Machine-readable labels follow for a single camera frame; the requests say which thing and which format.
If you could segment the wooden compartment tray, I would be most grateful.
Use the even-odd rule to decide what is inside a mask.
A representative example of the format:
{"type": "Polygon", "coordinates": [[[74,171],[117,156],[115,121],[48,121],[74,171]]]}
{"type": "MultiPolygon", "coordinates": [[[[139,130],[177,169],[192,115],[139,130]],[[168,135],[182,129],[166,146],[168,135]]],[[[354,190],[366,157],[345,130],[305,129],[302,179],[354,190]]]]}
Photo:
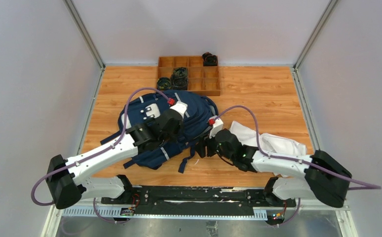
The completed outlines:
{"type": "Polygon", "coordinates": [[[188,89],[205,96],[221,95],[220,67],[203,66],[201,56],[160,56],[156,70],[156,81],[160,77],[170,78],[174,68],[186,67],[188,69],[188,89]]]}

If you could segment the aluminium frame rail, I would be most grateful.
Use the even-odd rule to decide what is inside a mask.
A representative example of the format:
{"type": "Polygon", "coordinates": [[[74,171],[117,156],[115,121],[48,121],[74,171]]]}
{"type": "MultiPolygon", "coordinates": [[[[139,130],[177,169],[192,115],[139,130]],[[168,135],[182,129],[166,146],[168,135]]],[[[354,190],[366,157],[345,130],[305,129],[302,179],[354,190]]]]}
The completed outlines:
{"type": "Polygon", "coordinates": [[[348,206],[267,203],[262,188],[136,186],[128,200],[51,208],[43,237],[356,237],[348,206]]]}

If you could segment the black rolled belt middle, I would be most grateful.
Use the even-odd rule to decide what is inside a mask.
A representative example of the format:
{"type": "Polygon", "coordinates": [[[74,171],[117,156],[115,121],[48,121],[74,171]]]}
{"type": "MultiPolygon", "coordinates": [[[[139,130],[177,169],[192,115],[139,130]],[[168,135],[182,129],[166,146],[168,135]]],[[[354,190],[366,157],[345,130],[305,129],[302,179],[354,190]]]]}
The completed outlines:
{"type": "Polygon", "coordinates": [[[186,67],[174,68],[170,77],[171,88],[175,90],[187,90],[189,79],[186,67]]]}

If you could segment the black rolled belt left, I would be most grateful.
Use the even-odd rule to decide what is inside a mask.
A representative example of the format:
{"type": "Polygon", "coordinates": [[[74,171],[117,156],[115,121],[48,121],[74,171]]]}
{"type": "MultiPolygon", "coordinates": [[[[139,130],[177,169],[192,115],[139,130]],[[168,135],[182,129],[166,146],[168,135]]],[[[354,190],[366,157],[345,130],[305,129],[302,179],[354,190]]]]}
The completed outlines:
{"type": "Polygon", "coordinates": [[[160,91],[172,89],[171,80],[168,77],[160,77],[156,82],[156,88],[160,91]]]}

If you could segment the white cloth garment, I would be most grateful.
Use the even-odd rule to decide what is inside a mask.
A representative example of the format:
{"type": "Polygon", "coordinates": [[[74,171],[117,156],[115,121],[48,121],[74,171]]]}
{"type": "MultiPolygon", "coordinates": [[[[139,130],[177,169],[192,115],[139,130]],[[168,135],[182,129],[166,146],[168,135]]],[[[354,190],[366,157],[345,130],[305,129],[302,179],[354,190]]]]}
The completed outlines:
{"type": "MultiPolygon", "coordinates": [[[[240,123],[233,121],[230,132],[235,134],[243,145],[250,147],[258,147],[256,139],[256,131],[252,130],[240,123]]],[[[260,147],[266,153],[277,153],[279,156],[295,158],[307,155],[307,147],[303,143],[295,140],[263,133],[259,135],[260,147]]],[[[267,158],[261,153],[256,152],[253,156],[254,164],[252,165],[257,172],[272,172],[275,175],[283,177],[295,177],[303,180],[305,178],[304,169],[308,168],[305,164],[299,164],[290,160],[267,158]]]]}

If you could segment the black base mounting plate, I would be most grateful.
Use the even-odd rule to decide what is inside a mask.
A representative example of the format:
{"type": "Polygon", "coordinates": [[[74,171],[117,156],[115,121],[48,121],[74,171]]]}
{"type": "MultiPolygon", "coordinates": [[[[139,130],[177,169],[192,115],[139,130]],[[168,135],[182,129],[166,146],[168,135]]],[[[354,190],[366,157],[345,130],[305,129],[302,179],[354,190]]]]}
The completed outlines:
{"type": "Polygon", "coordinates": [[[118,198],[104,197],[99,204],[127,205],[136,214],[249,216],[255,207],[295,207],[294,199],[279,200],[262,188],[137,186],[118,198]]]}

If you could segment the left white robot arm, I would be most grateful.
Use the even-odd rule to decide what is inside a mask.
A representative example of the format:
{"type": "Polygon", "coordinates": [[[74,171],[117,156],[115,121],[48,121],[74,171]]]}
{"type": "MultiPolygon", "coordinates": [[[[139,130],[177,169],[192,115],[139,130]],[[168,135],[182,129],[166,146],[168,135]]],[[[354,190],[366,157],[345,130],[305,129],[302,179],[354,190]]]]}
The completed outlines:
{"type": "Polygon", "coordinates": [[[47,186],[57,209],[75,205],[81,199],[108,197],[121,204],[129,203],[133,191],[122,177],[91,178],[96,172],[126,158],[159,148],[165,141],[174,139],[183,125],[186,113],[183,104],[164,111],[150,124],[139,123],[87,153],[64,159],[53,157],[48,166],[47,186]]]}

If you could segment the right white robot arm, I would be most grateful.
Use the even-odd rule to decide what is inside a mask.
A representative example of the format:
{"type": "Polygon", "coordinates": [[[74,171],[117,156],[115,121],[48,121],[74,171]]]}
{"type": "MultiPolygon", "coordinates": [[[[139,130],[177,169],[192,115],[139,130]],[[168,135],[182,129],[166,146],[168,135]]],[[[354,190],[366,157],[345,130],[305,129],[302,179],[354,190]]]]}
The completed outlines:
{"type": "Polygon", "coordinates": [[[215,136],[207,135],[195,147],[201,157],[218,155],[229,165],[247,172],[271,172],[264,189],[264,201],[276,206],[290,198],[316,198],[330,207],[344,205],[352,174],[327,152],[312,155],[287,155],[260,151],[255,138],[239,141],[228,129],[215,136]]]}

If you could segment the navy blue backpack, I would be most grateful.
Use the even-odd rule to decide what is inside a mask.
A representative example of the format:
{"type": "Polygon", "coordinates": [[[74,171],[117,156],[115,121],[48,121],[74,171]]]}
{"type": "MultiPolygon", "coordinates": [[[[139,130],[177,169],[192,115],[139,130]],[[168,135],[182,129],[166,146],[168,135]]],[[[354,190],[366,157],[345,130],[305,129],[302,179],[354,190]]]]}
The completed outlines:
{"type": "Polygon", "coordinates": [[[178,172],[183,173],[189,159],[195,155],[199,141],[208,136],[211,126],[208,121],[219,114],[213,100],[183,90],[166,90],[162,94],[148,93],[129,102],[127,109],[122,109],[118,117],[119,130],[101,140],[103,145],[116,140],[124,130],[132,136],[139,134],[139,126],[150,135],[148,142],[139,139],[139,153],[126,162],[124,168],[137,164],[150,169],[158,169],[170,158],[189,148],[190,155],[183,159],[178,172]],[[170,110],[168,99],[187,105],[182,123],[160,116],[170,110]]]}

